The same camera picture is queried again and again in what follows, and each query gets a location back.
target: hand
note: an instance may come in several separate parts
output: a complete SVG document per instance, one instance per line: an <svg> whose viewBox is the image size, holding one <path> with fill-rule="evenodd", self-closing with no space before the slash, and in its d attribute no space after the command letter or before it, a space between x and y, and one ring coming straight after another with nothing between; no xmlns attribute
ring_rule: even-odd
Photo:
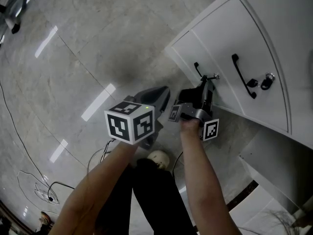
<svg viewBox="0 0 313 235"><path fill-rule="evenodd" d="M199 123L200 123L200 120L196 119L196 118L189 120L189 121L181 120L180 121L180 131L198 134Z"/></svg>

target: floor tile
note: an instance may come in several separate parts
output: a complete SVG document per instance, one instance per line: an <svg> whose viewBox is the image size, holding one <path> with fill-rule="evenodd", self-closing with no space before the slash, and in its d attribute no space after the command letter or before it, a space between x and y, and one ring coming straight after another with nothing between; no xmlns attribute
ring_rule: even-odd
<svg viewBox="0 0 313 235"><path fill-rule="evenodd" d="M32 230L36 229L39 224L40 211L25 198L18 187L16 176L9 170L1 172L0 198L20 221Z"/></svg>
<svg viewBox="0 0 313 235"><path fill-rule="evenodd" d="M105 27L78 57L104 88L111 84L118 90L141 77L172 37L163 21L139 4Z"/></svg>
<svg viewBox="0 0 313 235"><path fill-rule="evenodd" d="M139 0L153 10L176 33L214 0Z"/></svg>
<svg viewBox="0 0 313 235"><path fill-rule="evenodd" d="M205 147L205 152L222 186L226 203L252 181L238 155L259 129L259 124L238 117Z"/></svg>
<svg viewBox="0 0 313 235"><path fill-rule="evenodd" d="M86 175L86 167L66 149L53 162L51 157L60 143L36 117L28 132L25 146L39 170L49 178L49 183L57 179L75 187Z"/></svg>
<svg viewBox="0 0 313 235"><path fill-rule="evenodd" d="M103 111L114 104L114 99L72 54L40 11L29 10L25 15L33 18L23 22L21 31L27 32L27 35L12 39L12 49L6 50L15 78L27 102L47 129L59 142L65 140L72 145L73 154L77 153L82 163L86 163L79 154L82 149L92 152L99 148L97 145L88 147L86 144L96 143L96 136L95 139L88 136L77 140L78 134L95 134L100 129L95 130L92 124L95 120L91 118L85 121L82 114L104 92L107 99L98 109L101 111L98 121L104 123ZM36 57L35 50L45 43L47 35L50 41L47 41L40 55ZM102 135L105 136L105 124L101 131L104 131Z"/></svg>
<svg viewBox="0 0 313 235"><path fill-rule="evenodd" d="M105 147L111 139L108 134L108 128L105 121L104 109L106 105L101 106L95 114L86 122L82 128L68 135L67 150L70 151L81 163L88 165L92 155L99 149ZM111 151L119 141L110 143L108 151ZM89 168L94 168L101 157L102 151L98 152L90 161Z"/></svg>
<svg viewBox="0 0 313 235"><path fill-rule="evenodd" d="M74 54L114 18L136 4L136 0L36 1Z"/></svg>
<svg viewBox="0 0 313 235"><path fill-rule="evenodd" d="M4 55L4 52L0 53L0 82L3 88L5 101L7 103L7 107L9 108L12 117L14 119L15 127L22 138L25 140L27 132L30 128L32 121L35 118L35 114L26 102L15 78L11 71L11 67L7 62L7 59ZM8 124L13 124L10 122L11 118L9 116L9 112L7 111L5 105L2 107L3 114L6 115Z"/></svg>

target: black cable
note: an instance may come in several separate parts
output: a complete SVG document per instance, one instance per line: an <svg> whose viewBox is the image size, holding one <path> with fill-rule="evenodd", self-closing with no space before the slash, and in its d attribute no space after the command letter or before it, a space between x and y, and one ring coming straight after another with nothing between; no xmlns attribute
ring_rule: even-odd
<svg viewBox="0 0 313 235"><path fill-rule="evenodd" d="M14 129L15 129L15 131L16 131L16 134L18 135L18 137L19 137L19 139L20 139L20 141L21 141L21 143L22 143L22 145L23 145L23 147L24 147L24 149L25 149L25 151L26 151L26 153L27 153L29 159L31 160L31 162L33 163L33 165L35 166L35 168L38 170L39 174L41 175L41 178L42 178L42 180L43 180L43 182L44 182L44 185L46 185L46 186L48 187L47 195L48 195L49 201L53 201L53 198L49 196L49 192L50 192L50 191L52 191L52 193L56 196L56 198L58 198L58 197L57 197L57 194L54 192L54 190L51 189L51 187L52 187L54 184L59 184L59 185L63 185L63 186L65 186L65 187L68 187L68 188L71 188L71 189L75 189L75 188L73 188L73 187L71 187L71 186L68 186L68 185L66 185L66 184L63 184L63 183L57 182L57 181L55 181L55 182L53 182L51 185L49 185L48 182L45 180L43 174L40 172L39 168L36 166L36 164L34 163L34 161L33 161L32 158L31 158L31 156L29 155L29 153L28 153L28 151L27 151L27 149L26 149L26 146L25 146L24 142L22 141L22 139L21 139L21 137L20 137L20 135L19 135L19 133L18 133L18 131L17 131L17 129L16 129L16 126L15 126L15 123L14 123L14 120L13 120L13 117L12 117L12 114L11 114L11 112L10 112L10 110L9 110L9 107L8 107L8 105L7 105L7 103L6 103L6 100L5 100L4 90L3 90L3 87L2 87L1 81L0 81L0 87L1 87L1 91L2 91L2 96L3 96L4 104L5 104L6 109L8 110L8 112L9 112L9 114L10 114L10 117L11 117L11 120L12 120L12 123L13 123L13 126L14 126ZM107 151L108 151L108 147L109 147L110 142L113 142L113 141L115 141L115 140L116 140L116 139L111 139L110 141L107 142L106 147L105 147L105 152L104 152L103 156L106 155L106 153L107 153ZM21 188L21 185L20 185L20 181L19 181L18 176L17 176L17 179L18 179L19 187L20 187L22 193L24 194L25 198L26 198L30 203L32 203L36 208L38 208L38 207L37 207L33 202L31 202L31 201L27 198L27 196L25 195L24 191L23 191L22 188Z"/></svg>
<svg viewBox="0 0 313 235"><path fill-rule="evenodd" d="M19 137L19 139L20 139L20 141L21 141L21 143L22 143L22 145L23 145L23 147L24 147L24 149L25 149L25 151L26 151L26 153L27 153L29 159L31 160L31 162L33 163L33 165L35 166L35 168L38 170L39 174L41 175L41 178L42 178L44 184L46 184L47 187L50 187L50 185L48 184L48 182L45 180L43 174L40 172L39 168L35 165L34 161L32 160L31 156L29 155L29 153L28 153L28 151L27 151L27 149L26 149L26 146L25 146L24 142L22 141L22 139L21 139L21 137L20 137L20 135L19 135L19 133L18 133L18 131L17 131L17 129L16 129L16 126L15 126L15 123L14 123L14 120L13 120L13 117L12 117L12 114L11 114L11 112L10 112L10 110L9 110L9 107L8 107L8 105L7 105L7 103L6 103L6 100L5 100L4 90L3 90L3 87L2 87L2 84L1 84L1 80L0 80L0 87L1 87L1 91L2 91L2 96L3 96L4 104L5 104L6 109L8 110L8 112L9 112L9 114L10 114L10 117L11 117L11 120L12 120L12 123L13 123L13 126L14 126L14 129L15 129L15 131L16 131L16 134L18 135L18 137Z"/></svg>
<svg viewBox="0 0 313 235"><path fill-rule="evenodd" d="M49 191L51 190L51 187L52 187L54 184L59 184L59 185L62 185L62 186L65 186L65 187L68 187L68 188L71 188L71 189L75 189L75 188L73 188L72 186L68 186L68 185L63 184L63 183L61 183L61 182L55 181L55 182L53 182L53 183L50 185L50 187L49 187L49 189L48 189L47 195L48 195L48 198L49 198L50 201L53 201L53 198L51 198L51 197L49 196Z"/></svg>
<svg viewBox="0 0 313 235"><path fill-rule="evenodd" d="M105 156L106 156L106 153L108 152L109 144L110 144L111 142L114 142L115 140L116 140L116 139L111 139L110 141L107 142L106 147L104 148L103 154L102 154L102 156L101 156L101 158L100 158L100 160L99 160L99 163L101 163L101 162L104 160L104 158L105 158Z"/></svg>
<svg viewBox="0 0 313 235"><path fill-rule="evenodd" d="M180 155L176 158L176 161L175 161L174 166L173 166L172 176L173 176L174 181L175 181L174 169L175 169L175 166L176 166L176 164L178 162L178 159L181 157L182 153L183 152L181 152Z"/></svg>
<svg viewBox="0 0 313 235"><path fill-rule="evenodd" d="M101 150L103 150L103 149L104 149L104 147L102 147L101 149L97 150L97 151L91 156L91 158L89 159L88 165L87 165L87 174L89 173L89 165L90 165L90 162L92 161L93 157L94 157L99 151L101 151Z"/></svg>
<svg viewBox="0 0 313 235"><path fill-rule="evenodd" d="M27 173L27 172L25 172L25 171L22 171L22 170L20 170L21 172L23 172L23 173L25 173L25 174L29 174L29 175L31 175L31 176L33 176L35 179L37 179L38 180L38 182L40 182L41 183L41 181L38 179L38 178L36 178L33 174L31 174L31 173ZM55 215L58 215L57 213L55 213L55 212L50 212L50 211L44 211L44 210L41 210L40 208L38 208L33 202L31 202L30 201L30 199L26 196L26 194L25 194L25 192L23 191L23 189L22 189L22 187L21 187L21 185L20 185L20 181L19 181L19 177L18 177L18 175L17 175L17 180L18 180L18 184L19 184L19 187L20 187L20 189L21 189L21 191L22 191L22 193L24 194L24 196L25 196L25 198L30 202L30 203L32 203L38 210L40 210L40 211L42 211L42 212L49 212L49 213L53 213L53 214L55 214Z"/></svg>

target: fiducial marker cube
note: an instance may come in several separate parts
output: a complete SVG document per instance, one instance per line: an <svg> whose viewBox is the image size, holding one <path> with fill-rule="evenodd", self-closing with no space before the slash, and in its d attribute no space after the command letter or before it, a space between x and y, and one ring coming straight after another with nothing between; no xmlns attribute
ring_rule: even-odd
<svg viewBox="0 0 313 235"><path fill-rule="evenodd" d="M135 144L155 131L155 108L151 105L122 101L104 111L109 136Z"/></svg>

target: black handle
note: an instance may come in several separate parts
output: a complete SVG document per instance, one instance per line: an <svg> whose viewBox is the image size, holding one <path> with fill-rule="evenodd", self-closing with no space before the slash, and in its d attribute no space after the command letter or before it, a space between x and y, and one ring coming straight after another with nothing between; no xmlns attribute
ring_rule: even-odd
<svg viewBox="0 0 313 235"><path fill-rule="evenodd" d="M255 98L256 98L256 93L255 93L255 92L252 92L252 93L251 93L251 92L249 91L249 88L248 88L248 86L246 85L246 82L244 81L244 78L243 78L243 76L241 75L240 70L239 70L239 68L238 68L238 66L237 66L237 61L239 60L238 55L237 55L237 54L233 54L233 55L231 56L231 59L233 60L234 66L235 66L235 68L236 68L236 70L237 70L237 72L238 72L238 74L239 74L239 76L240 76L240 78L241 78L241 81L243 82L243 84L244 84L244 86L245 86L245 88L246 88L246 91L248 92L248 94L249 94L253 99L255 99Z"/></svg>
<svg viewBox="0 0 313 235"><path fill-rule="evenodd" d="M202 75L200 74L200 72L198 71L198 66L199 64L197 62L194 63L194 66L196 68L196 71L199 73L200 77L202 77Z"/></svg>

